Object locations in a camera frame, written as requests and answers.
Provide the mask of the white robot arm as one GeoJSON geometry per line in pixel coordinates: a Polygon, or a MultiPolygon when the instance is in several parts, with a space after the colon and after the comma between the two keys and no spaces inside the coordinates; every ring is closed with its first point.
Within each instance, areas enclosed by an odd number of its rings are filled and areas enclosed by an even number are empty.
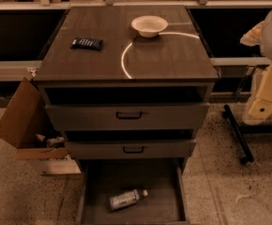
{"type": "Polygon", "coordinates": [[[272,114],[272,9],[262,22],[256,24],[240,38],[246,46],[260,46],[262,56],[271,63],[263,71],[257,92],[251,96],[243,113],[243,122],[247,125],[258,125],[272,114]]]}

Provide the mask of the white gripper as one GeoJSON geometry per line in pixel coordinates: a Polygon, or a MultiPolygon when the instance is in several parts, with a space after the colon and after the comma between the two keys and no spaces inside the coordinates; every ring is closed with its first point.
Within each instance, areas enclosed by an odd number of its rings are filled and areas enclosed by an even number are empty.
{"type": "MultiPolygon", "coordinates": [[[[240,43],[246,46],[256,46],[261,43],[261,33],[264,22],[257,23],[240,38],[240,43]]],[[[263,73],[256,93],[251,94],[242,121],[246,125],[254,126],[264,122],[272,115],[272,63],[263,73]]]]}

